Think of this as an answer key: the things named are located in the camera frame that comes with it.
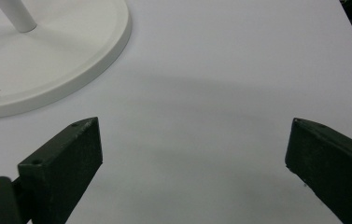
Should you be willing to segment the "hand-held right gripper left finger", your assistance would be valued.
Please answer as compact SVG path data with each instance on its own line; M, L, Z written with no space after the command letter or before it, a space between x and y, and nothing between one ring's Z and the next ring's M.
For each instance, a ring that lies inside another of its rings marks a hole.
M97 117L74 122L18 164L34 224L64 224L103 163Z

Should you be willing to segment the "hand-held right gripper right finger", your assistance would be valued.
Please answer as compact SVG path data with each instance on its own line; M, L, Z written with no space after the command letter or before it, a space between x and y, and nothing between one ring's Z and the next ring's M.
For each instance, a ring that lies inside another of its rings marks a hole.
M296 118L285 163L344 224L352 224L351 138L323 124Z

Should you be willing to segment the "white round stand base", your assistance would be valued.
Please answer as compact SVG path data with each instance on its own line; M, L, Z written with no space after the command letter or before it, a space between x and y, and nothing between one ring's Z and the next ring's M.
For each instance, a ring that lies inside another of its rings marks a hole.
M99 77L127 45L126 0L20 0L21 33L0 8L0 118L54 103Z

